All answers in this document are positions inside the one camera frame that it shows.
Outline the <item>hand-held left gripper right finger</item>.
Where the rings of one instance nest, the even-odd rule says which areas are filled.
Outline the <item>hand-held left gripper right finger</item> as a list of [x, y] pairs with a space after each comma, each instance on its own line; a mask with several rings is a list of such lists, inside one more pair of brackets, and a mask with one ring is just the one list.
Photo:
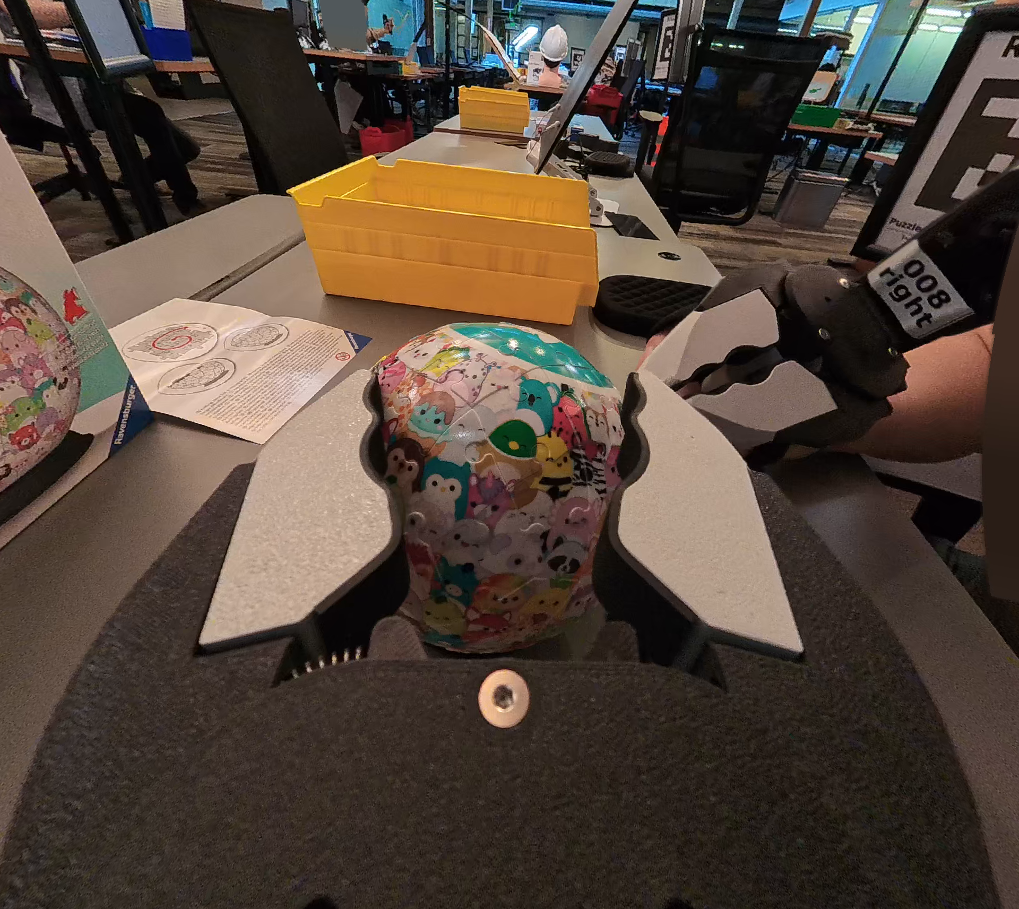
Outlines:
[[647, 370], [630, 375], [593, 568], [640, 661], [692, 670], [711, 643], [804, 653], [750, 472], [722, 434]]

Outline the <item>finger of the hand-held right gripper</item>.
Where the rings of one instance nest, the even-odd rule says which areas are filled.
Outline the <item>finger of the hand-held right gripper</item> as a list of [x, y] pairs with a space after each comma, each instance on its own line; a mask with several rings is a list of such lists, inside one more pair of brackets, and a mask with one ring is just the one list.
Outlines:
[[700, 367], [686, 360], [673, 374], [673, 387], [683, 393], [690, 381], [698, 383], [698, 391], [688, 404], [742, 456], [837, 410], [820, 378], [779, 354], [738, 354], [725, 363]]
[[680, 393], [769, 393], [781, 365], [774, 305], [762, 291], [690, 313], [640, 366]]

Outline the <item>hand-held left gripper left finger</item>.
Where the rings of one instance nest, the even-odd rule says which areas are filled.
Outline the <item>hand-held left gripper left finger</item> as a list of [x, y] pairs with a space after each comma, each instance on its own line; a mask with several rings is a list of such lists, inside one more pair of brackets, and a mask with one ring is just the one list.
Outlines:
[[294, 639], [303, 656], [329, 656], [322, 616], [401, 542], [382, 480], [380, 393], [353, 371], [264, 444], [197, 637], [204, 653]]

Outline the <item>colourful puzzle ball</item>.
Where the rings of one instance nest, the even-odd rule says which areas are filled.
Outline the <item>colourful puzzle ball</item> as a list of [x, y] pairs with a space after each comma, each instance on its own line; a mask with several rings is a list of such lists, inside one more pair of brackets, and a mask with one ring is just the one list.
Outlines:
[[374, 371], [410, 565], [401, 614], [424, 642], [500, 653], [590, 610], [625, 433], [610, 379], [548, 333], [486, 322], [420, 334]]

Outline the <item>yellow plastic bin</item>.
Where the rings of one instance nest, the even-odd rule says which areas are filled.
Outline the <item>yellow plastic bin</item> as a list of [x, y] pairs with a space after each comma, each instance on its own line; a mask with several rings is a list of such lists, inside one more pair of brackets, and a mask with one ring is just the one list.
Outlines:
[[594, 304], [582, 180], [369, 156], [289, 195], [325, 293], [562, 325]]

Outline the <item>person's right forearm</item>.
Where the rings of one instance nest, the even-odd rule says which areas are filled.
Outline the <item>person's right forearm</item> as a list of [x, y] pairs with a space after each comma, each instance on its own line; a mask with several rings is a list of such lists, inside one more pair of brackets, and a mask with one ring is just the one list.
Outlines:
[[847, 451], [915, 464], [981, 453], [993, 343], [985, 325], [912, 350], [891, 414]]

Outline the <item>puzzle ball cardboard box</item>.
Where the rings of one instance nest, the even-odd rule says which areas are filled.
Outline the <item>puzzle ball cardboard box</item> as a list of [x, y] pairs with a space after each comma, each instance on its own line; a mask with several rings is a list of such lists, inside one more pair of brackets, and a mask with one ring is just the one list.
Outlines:
[[1, 139], [1, 544], [153, 421]]

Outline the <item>grey waste bin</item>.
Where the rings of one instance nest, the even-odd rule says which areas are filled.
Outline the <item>grey waste bin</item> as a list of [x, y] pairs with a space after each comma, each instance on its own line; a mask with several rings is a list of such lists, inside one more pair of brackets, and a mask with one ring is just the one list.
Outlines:
[[847, 177], [796, 168], [779, 192], [772, 218], [782, 226], [820, 230], [848, 182]]

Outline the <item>white instruction leaflet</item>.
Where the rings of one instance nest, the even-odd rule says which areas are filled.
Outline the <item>white instruction leaflet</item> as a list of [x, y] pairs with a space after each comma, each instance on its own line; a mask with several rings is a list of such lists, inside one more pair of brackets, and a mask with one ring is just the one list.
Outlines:
[[263, 444], [372, 339], [313, 321], [174, 299], [110, 331], [149, 408]]

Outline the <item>black mesh office chair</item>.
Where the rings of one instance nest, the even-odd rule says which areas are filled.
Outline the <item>black mesh office chair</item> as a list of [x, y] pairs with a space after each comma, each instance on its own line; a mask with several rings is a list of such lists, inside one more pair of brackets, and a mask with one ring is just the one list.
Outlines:
[[674, 230], [737, 227], [755, 214], [772, 159], [836, 36], [704, 26], [649, 192]]

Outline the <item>black framed tag sign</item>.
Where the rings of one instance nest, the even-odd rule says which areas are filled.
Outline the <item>black framed tag sign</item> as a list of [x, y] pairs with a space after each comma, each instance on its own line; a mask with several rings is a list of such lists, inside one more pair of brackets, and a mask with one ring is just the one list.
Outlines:
[[996, 4], [957, 37], [852, 255], [883, 258], [1017, 157], [1018, 6]]

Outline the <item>thin black monitor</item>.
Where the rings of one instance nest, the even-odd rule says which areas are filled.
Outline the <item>thin black monitor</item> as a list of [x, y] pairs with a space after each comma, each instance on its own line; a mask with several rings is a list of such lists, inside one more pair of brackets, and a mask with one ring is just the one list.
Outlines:
[[578, 72], [569, 82], [562, 98], [548, 112], [543, 129], [537, 133], [527, 153], [528, 162], [535, 174], [541, 174], [548, 164], [557, 143], [564, 138], [638, 2], [639, 0], [616, 1], [587, 49]]

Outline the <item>small distant yellow bin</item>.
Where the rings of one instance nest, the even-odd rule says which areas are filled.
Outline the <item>small distant yellow bin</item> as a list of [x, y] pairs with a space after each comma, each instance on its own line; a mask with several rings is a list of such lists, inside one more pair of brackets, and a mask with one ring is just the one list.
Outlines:
[[522, 135], [530, 122], [525, 92], [462, 86], [457, 91], [461, 128], [471, 131]]

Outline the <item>red bin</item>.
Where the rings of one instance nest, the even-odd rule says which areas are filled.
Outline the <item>red bin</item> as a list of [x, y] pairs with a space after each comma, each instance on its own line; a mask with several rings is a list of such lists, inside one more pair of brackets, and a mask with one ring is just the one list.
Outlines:
[[363, 156], [388, 154], [414, 142], [414, 123], [411, 118], [391, 119], [381, 126], [365, 126], [359, 130]]

